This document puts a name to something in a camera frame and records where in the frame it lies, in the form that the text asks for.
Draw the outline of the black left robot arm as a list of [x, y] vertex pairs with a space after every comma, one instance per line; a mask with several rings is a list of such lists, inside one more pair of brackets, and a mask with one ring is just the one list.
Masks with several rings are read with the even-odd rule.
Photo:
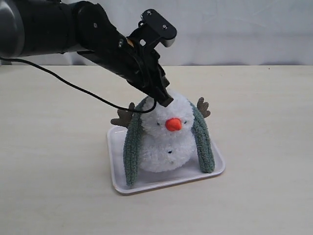
[[131, 86], [168, 106], [169, 81], [159, 64], [158, 44], [169, 47], [176, 28], [156, 10], [141, 14], [137, 28], [124, 36], [110, 22], [104, 8], [86, 0], [3, 0], [0, 3], [0, 57], [76, 52], [124, 78]]

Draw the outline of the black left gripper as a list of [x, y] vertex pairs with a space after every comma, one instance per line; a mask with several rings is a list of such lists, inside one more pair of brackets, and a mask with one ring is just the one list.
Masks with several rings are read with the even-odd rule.
[[149, 44], [141, 45], [135, 38], [120, 37], [111, 48], [103, 49], [102, 66], [167, 107], [174, 99], [166, 90], [169, 81], [159, 58], [159, 53]]

